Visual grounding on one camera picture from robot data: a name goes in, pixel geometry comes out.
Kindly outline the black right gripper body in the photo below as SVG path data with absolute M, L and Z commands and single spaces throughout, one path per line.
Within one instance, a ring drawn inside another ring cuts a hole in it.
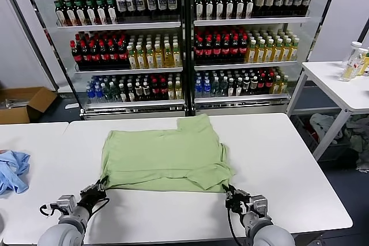
M 243 190 L 236 190 L 235 196 L 226 197 L 225 207 L 233 213 L 244 215 L 250 209 L 251 195 Z

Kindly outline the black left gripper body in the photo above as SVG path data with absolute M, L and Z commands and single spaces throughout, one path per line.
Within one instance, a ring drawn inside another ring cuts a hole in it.
M 101 200 L 106 198 L 105 190 L 98 191 L 96 184 L 92 184 L 80 191 L 78 206 L 93 209 Z

